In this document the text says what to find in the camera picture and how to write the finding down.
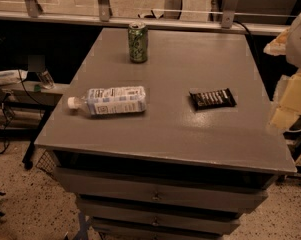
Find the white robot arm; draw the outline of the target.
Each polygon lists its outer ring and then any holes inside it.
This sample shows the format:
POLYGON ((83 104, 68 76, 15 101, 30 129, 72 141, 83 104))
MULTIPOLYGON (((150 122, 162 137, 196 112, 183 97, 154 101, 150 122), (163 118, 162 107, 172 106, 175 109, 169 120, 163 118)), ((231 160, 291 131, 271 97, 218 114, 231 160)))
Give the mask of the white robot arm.
POLYGON ((289 28, 268 43, 263 52, 279 56, 298 68, 287 80, 280 79, 275 89, 277 97, 269 124, 279 131, 288 130, 301 116, 301 13, 289 28))

